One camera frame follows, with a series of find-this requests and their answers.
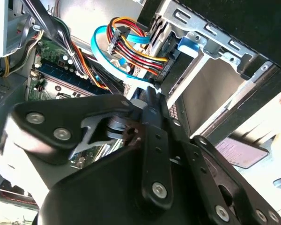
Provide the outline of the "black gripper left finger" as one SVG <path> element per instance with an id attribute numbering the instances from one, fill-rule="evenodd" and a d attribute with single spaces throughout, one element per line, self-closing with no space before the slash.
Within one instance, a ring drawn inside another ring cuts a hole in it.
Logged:
<path id="1" fill-rule="evenodd" d="M 5 152 L 22 151 L 24 156 L 11 160 L 15 173 L 6 179 L 28 190 L 41 209 L 50 190 L 78 172 L 61 175 L 74 155 L 114 139 L 115 132 L 126 140 L 117 151 L 144 144 L 169 149 L 165 124 L 158 94 L 152 88 L 147 90 L 143 108 L 112 94 L 17 104 L 6 120 Z"/>

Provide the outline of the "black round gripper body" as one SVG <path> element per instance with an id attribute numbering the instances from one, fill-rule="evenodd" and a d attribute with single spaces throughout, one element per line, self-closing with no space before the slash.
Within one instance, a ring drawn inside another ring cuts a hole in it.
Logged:
<path id="1" fill-rule="evenodd" d="M 40 225 L 199 225 L 190 176 L 166 145 L 125 147 L 59 181 Z"/>

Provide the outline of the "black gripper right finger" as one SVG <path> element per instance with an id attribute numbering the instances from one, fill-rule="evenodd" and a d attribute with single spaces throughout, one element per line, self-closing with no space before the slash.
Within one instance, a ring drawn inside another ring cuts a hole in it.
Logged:
<path id="1" fill-rule="evenodd" d="M 190 139 L 158 94 L 173 153 L 190 176 L 200 225 L 281 225 L 280 215 L 204 137 Z"/>

